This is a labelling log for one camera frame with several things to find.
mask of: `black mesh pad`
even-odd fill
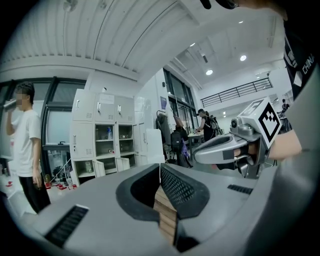
[[[208,188],[201,182],[172,167],[161,164],[161,186],[182,219],[198,216],[209,201]]]
[[[115,191],[116,200],[132,218],[159,223],[159,213],[153,209],[159,185],[159,164],[154,164],[122,181]]]

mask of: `desk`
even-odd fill
[[[195,134],[195,135],[189,135],[188,136],[188,141],[189,141],[189,148],[190,148],[190,160],[193,160],[193,154],[192,154],[192,139],[197,139],[201,141],[201,139],[204,137],[203,134]]]

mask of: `black pants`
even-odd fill
[[[45,186],[44,178],[41,175],[42,186],[37,189],[34,185],[32,177],[20,177],[19,180],[23,188],[26,199],[31,205],[32,209],[39,213],[42,209],[50,204],[50,199]]]

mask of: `backpack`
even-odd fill
[[[174,130],[173,133],[171,133],[171,148],[174,152],[179,152],[182,149],[182,138],[180,132],[177,130]]]

